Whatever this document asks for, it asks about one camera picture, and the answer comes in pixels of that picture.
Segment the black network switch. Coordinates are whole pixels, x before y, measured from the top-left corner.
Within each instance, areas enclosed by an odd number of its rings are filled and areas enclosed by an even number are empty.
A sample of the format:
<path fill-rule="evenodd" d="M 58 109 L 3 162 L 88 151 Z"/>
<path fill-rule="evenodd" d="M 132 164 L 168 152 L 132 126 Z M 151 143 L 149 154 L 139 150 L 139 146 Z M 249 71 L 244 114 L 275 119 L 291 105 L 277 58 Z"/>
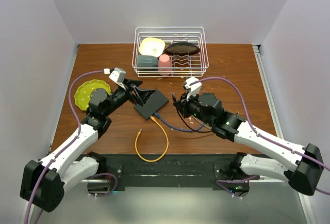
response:
<path fill-rule="evenodd" d="M 143 106 L 135 105 L 134 109 L 145 119 L 148 120 L 154 113 L 162 109 L 169 103 L 169 99 L 156 89 L 155 93 L 151 95 L 147 103 Z"/>

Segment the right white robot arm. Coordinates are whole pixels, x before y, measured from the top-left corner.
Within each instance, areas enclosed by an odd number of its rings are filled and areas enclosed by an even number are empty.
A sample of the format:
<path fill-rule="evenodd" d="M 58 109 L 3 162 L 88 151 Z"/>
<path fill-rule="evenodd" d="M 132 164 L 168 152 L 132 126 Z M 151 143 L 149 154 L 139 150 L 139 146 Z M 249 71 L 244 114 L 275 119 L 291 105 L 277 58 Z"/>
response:
<path fill-rule="evenodd" d="M 266 155 L 265 158 L 259 158 L 238 153 L 229 167 L 233 178 L 267 176 L 287 182 L 304 195 L 314 195 L 324 170 L 321 151 L 317 146 L 291 143 L 250 125 L 238 114 L 226 111 L 213 93 L 195 96 L 184 93 L 179 100 L 176 97 L 172 100 L 183 118 L 196 117 L 210 126 L 216 136 Z"/>

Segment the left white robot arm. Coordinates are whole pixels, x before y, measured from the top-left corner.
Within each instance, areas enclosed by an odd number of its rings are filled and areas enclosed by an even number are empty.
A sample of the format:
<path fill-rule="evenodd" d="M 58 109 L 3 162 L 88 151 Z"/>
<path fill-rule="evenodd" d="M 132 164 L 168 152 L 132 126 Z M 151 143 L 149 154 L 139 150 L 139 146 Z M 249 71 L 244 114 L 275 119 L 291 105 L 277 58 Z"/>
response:
<path fill-rule="evenodd" d="M 23 171 L 20 197 L 28 201 L 28 209 L 38 206 L 46 212 L 53 211 L 64 195 L 81 180 L 106 175 L 105 159 L 91 153 L 78 164 L 74 161 L 91 144 L 108 130 L 109 115 L 130 101 L 142 116 L 156 111 L 154 104 L 160 92 L 157 89 L 140 89 L 141 81 L 124 79 L 113 93 L 103 88 L 91 92 L 85 118 L 78 121 L 77 130 L 55 151 L 40 161 L 29 161 Z"/>

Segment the teal square cup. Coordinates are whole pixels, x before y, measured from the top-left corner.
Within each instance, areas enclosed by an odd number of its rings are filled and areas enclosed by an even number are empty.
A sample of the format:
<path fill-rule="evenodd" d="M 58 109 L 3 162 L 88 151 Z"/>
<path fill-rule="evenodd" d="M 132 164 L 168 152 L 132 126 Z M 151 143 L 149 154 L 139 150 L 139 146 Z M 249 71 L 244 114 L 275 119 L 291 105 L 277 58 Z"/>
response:
<path fill-rule="evenodd" d="M 151 55 L 138 55 L 137 68 L 153 68 L 158 67 L 158 58 Z"/>

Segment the pink cup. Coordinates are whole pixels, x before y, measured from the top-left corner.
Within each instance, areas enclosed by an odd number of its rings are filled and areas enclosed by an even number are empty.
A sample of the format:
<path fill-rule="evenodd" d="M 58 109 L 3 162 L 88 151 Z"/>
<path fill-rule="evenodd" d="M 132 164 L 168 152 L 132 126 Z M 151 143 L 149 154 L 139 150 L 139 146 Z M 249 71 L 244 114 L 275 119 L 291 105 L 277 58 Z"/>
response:
<path fill-rule="evenodd" d="M 168 76 L 171 73 L 172 62 L 171 57 L 167 54 L 162 54 L 158 59 L 158 72 L 160 75 Z"/>

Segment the yellow square bowl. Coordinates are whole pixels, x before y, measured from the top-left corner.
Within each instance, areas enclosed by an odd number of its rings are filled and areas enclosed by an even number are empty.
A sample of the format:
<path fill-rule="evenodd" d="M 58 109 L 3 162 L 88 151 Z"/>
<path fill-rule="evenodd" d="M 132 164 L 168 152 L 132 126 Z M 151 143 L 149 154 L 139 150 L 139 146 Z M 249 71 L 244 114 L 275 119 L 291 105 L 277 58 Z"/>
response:
<path fill-rule="evenodd" d="M 139 53 L 146 56 L 159 57 L 165 48 L 166 44 L 163 40 L 153 37 L 147 37 L 142 40 L 139 46 Z"/>

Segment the dark brown plate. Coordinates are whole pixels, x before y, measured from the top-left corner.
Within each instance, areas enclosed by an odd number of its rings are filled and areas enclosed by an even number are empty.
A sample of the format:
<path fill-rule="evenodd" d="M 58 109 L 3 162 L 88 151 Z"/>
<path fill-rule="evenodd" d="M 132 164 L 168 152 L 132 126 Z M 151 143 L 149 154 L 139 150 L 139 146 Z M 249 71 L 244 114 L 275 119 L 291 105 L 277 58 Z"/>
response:
<path fill-rule="evenodd" d="M 198 54 L 200 51 L 201 49 L 194 43 L 175 42 L 168 45 L 163 52 L 170 56 L 174 56 L 174 55 L 185 56 L 185 55 L 195 55 Z"/>

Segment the green polka dot plate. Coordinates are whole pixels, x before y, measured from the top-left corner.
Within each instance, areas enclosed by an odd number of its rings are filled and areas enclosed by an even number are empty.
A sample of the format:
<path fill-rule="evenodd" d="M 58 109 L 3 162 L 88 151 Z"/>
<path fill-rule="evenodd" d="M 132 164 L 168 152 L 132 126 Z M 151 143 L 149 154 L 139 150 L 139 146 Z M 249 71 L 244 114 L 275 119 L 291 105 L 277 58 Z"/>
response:
<path fill-rule="evenodd" d="M 90 101 L 90 96 L 93 90 L 97 88 L 103 88 L 107 91 L 108 94 L 111 92 L 110 86 L 102 80 L 99 79 L 92 79 L 89 81 L 84 82 L 80 85 L 75 94 L 74 94 L 74 101 L 75 105 L 82 111 L 86 111 L 88 108 L 88 103 Z"/>

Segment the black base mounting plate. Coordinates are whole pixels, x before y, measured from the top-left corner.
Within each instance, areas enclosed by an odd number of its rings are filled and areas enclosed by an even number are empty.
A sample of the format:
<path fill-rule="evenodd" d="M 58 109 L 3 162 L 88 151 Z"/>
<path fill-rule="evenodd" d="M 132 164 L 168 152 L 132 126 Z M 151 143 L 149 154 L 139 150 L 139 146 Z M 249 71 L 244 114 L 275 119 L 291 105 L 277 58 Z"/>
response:
<path fill-rule="evenodd" d="M 225 181 L 234 193 L 249 191 L 248 183 L 234 184 L 233 180 L 248 178 L 238 167 L 238 154 L 169 154 L 148 163 L 136 154 L 105 154 L 106 164 L 101 172 L 108 176 L 87 179 L 90 193 L 104 193 L 109 189 L 124 191 L 128 187 L 192 187 L 219 190 L 217 180 Z"/>

